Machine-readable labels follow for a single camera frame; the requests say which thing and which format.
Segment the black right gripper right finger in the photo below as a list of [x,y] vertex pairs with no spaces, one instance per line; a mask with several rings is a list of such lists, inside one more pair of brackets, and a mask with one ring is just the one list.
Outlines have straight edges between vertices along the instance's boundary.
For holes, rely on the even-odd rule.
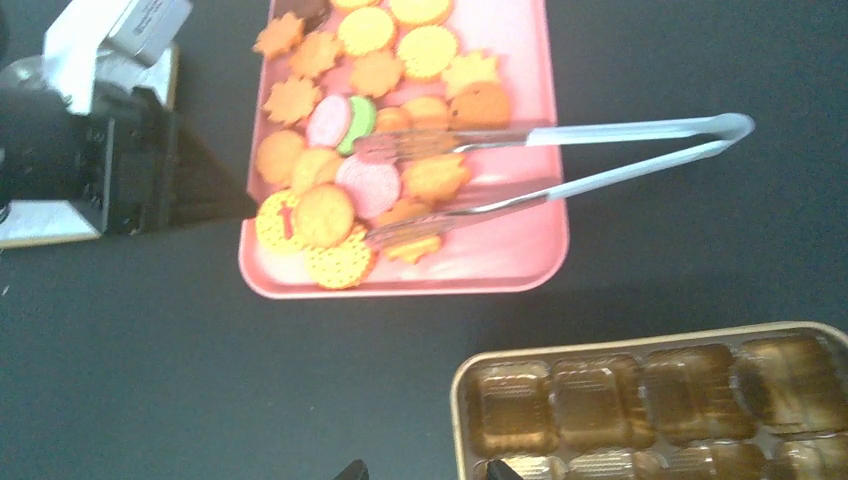
[[487,480],[523,480],[521,475],[501,459],[490,460],[486,463],[485,478]]

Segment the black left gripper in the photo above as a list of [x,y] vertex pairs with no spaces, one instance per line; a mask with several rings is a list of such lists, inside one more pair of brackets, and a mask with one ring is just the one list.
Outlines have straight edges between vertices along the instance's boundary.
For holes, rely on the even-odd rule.
[[1,221],[36,206],[67,206],[95,235],[168,225],[176,179],[178,119],[153,90],[96,88],[90,113],[70,112],[49,90],[1,91]]

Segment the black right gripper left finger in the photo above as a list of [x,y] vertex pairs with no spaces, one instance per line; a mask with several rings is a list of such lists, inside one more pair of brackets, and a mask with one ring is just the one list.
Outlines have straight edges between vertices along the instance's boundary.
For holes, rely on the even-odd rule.
[[351,461],[333,480],[369,480],[369,470],[361,459]]

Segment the metal tongs white handles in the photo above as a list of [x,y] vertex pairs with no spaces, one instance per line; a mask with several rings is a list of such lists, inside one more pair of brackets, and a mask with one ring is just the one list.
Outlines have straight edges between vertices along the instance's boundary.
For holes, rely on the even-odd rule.
[[364,136],[354,141],[356,155],[362,161],[382,164],[505,147],[631,143],[683,139],[698,135],[714,137],[712,141],[700,145],[493,203],[390,223],[371,230],[365,236],[365,242],[373,249],[383,249],[480,224],[536,205],[563,200],[668,168],[712,158],[751,134],[754,129],[755,121],[752,117],[742,113],[724,113],[711,117],[599,125],[483,131],[405,130]]

